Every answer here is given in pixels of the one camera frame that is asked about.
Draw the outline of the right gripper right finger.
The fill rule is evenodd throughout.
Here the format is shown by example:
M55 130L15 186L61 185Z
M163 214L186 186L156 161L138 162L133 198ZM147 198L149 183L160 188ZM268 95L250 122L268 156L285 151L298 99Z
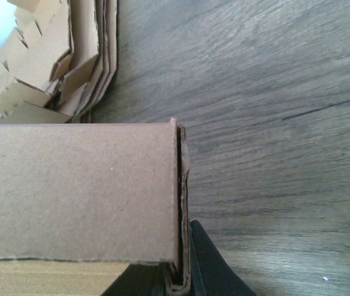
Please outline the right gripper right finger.
M190 295L255 295L226 263L197 220L190 222Z

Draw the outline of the cardboard box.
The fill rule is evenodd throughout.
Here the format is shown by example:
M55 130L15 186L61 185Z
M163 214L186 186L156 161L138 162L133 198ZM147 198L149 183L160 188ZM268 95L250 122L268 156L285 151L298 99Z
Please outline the cardboard box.
M185 128L0 125L0 260L161 265L191 288Z

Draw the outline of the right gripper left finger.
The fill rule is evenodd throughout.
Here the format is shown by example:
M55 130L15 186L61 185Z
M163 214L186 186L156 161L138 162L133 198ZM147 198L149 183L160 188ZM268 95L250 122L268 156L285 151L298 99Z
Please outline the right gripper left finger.
M175 266L172 263L130 264L102 295L164 296L174 275Z

